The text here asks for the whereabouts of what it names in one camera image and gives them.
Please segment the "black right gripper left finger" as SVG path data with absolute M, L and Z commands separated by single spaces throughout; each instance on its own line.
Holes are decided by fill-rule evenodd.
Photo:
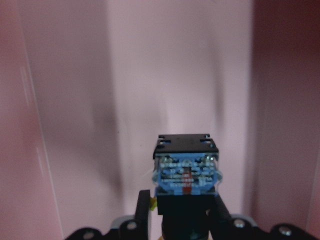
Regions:
M 137 240 L 148 240 L 150 237 L 150 204 L 150 190 L 140 190 L 134 214 L 137 223 Z

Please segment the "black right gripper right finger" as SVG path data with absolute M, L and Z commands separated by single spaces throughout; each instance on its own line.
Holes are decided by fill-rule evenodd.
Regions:
M 223 202 L 221 196 L 214 196 L 214 207 L 213 207 L 213 220 L 216 226 L 225 225 L 231 219 L 231 214 L 228 211 L 225 203 Z

